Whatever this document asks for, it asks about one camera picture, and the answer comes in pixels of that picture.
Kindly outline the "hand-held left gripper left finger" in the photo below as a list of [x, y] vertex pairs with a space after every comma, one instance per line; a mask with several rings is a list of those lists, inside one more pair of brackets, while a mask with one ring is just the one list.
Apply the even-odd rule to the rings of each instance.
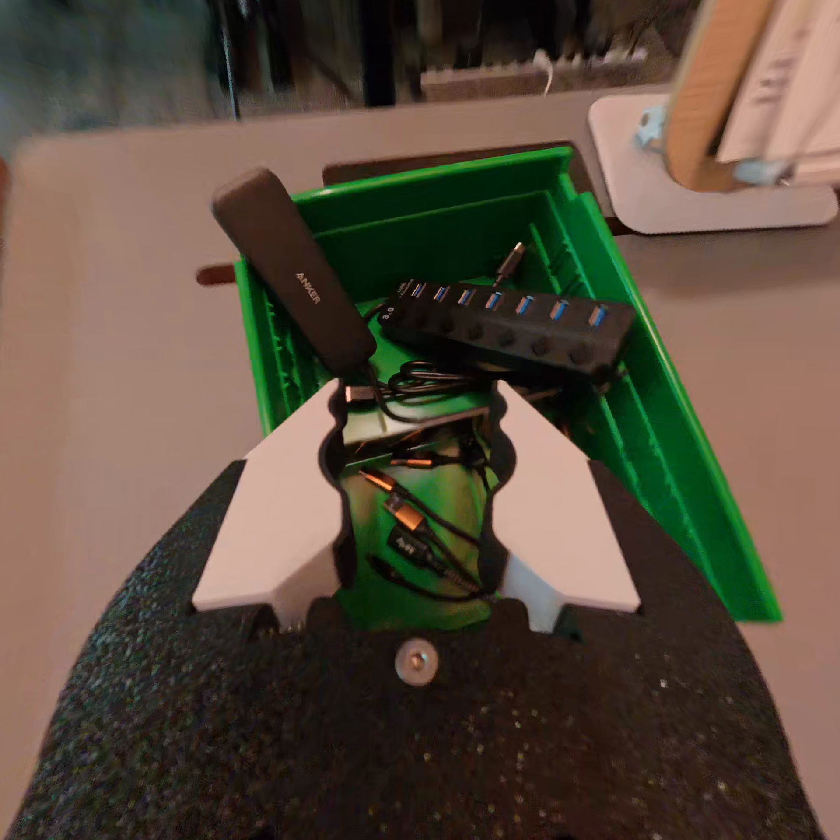
[[290, 627], [312, 602], [351, 587], [346, 408], [343, 382], [331, 380], [248, 453], [192, 594], [197, 612], [267, 606]]

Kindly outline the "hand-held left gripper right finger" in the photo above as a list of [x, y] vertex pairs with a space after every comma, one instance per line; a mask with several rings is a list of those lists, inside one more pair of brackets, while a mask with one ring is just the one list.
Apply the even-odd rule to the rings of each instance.
[[566, 607], [635, 614], [641, 598], [593, 463], [514, 388], [490, 390], [490, 470], [480, 581], [551, 634]]

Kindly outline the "tall black usb hub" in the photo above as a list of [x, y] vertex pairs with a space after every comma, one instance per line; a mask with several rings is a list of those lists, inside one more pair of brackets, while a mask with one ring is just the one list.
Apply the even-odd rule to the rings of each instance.
[[447, 370], [601, 384], [616, 372], [636, 310], [557, 293], [411, 280], [378, 321], [382, 336]]

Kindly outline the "slim black usb hub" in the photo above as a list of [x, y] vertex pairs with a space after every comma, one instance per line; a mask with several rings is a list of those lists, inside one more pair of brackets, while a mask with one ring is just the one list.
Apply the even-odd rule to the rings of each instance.
[[361, 371], [375, 338], [286, 187], [259, 168], [223, 186], [212, 212], [333, 376]]

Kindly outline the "green plastic bin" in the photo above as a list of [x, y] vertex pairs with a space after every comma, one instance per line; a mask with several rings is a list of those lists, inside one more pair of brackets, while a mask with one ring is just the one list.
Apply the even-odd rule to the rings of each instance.
[[[748, 527], [693, 405], [599, 207], [578, 193], [570, 149], [352, 182], [295, 196], [297, 209], [360, 312], [407, 280], [488, 284], [506, 251], [523, 241], [525, 294], [548, 292], [632, 304], [617, 382], [605, 394], [583, 385], [540, 407], [603, 462], [706, 576], [737, 622], [779, 622], [781, 608]], [[332, 378], [280, 304], [244, 261], [235, 264], [240, 307], [264, 435]], [[368, 553], [385, 546], [391, 522], [372, 508], [373, 489], [353, 495], [359, 576], [337, 600], [364, 629], [456, 629], [486, 619], [486, 605], [432, 602], [388, 584]]]

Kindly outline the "instruction sheet stand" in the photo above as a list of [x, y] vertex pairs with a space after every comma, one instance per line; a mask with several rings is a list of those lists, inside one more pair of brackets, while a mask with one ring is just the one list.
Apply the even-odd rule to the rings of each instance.
[[838, 2], [702, 2], [668, 95], [588, 122], [634, 234], [823, 227], [838, 216]]

